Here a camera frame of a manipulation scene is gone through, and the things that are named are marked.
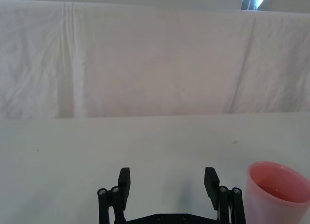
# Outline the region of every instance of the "window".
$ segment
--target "window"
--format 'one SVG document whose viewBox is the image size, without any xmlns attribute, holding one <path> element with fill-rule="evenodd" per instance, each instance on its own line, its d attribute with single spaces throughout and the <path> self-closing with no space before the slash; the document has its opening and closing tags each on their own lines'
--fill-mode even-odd
<svg viewBox="0 0 310 224">
<path fill-rule="evenodd" d="M 242 10 L 257 10 L 263 0 L 242 0 Z"/>
</svg>

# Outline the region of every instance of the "screw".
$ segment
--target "screw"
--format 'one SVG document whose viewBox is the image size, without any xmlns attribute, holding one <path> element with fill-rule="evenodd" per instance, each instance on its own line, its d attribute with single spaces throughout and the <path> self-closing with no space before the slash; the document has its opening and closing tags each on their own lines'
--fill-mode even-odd
<svg viewBox="0 0 310 224">
<path fill-rule="evenodd" d="M 240 189 L 234 189 L 233 191 L 234 191 L 236 194 L 241 194 Z"/>
<path fill-rule="evenodd" d="M 187 215 L 183 215 L 183 216 L 182 216 L 182 220 L 183 220 L 183 221 L 187 221 L 187 220 L 188 220 L 188 216 L 187 216 Z"/>
<path fill-rule="evenodd" d="M 227 191 L 227 189 L 225 189 L 224 187 L 221 187 L 220 190 L 221 190 L 221 192 L 226 192 Z"/>
<path fill-rule="evenodd" d="M 157 220 L 158 220 L 158 221 L 162 221 L 163 218 L 164 218 L 163 215 L 157 215 Z"/>
<path fill-rule="evenodd" d="M 118 188 L 113 188 L 113 189 L 112 189 L 112 192 L 114 192 L 114 193 L 117 193 L 118 191 L 119 191 Z"/>
<path fill-rule="evenodd" d="M 105 194 L 106 193 L 106 190 L 105 189 L 102 189 L 102 190 L 99 190 L 99 195 L 103 195 L 103 194 Z"/>
</svg>

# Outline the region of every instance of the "white sheet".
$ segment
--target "white sheet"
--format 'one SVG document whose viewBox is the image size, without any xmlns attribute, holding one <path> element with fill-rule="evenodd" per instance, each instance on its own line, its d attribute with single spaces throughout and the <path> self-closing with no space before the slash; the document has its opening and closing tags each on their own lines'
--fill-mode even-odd
<svg viewBox="0 0 310 224">
<path fill-rule="evenodd" d="M 0 118 L 310 111 L 310 15 L 0 0 Z"/>
</svg>

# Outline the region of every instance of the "white table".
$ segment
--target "white table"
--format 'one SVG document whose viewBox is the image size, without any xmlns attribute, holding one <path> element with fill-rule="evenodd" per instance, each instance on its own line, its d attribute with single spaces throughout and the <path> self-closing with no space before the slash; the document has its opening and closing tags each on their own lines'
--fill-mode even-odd
<svg viewBox="0 0 310 224">
<path fill-rule="evenodd" d="M 128 220 L 186 212 L 215 218 L 203 185 L 245 188 L 250 163 L 286 164 L 310 179 L 310 114 L 0 122 L 0 223 L 97 224 L 97 190 L 131 169 Z M 302 224 L 309 223 L 307 213 Z"/>
</svg>

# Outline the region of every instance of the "pink cup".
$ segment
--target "pink cup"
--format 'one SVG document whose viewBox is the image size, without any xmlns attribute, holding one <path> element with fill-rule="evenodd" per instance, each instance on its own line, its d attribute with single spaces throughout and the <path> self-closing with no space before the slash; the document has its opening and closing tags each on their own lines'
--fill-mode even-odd
<svg viewBox="0 0 310 224">
<path fill-rule="evenodd" d="M 247 224 L 298 224 L 310 205 L 310 182 L 277 163 L 248 168 L 244 209 Z"/>
</svg>

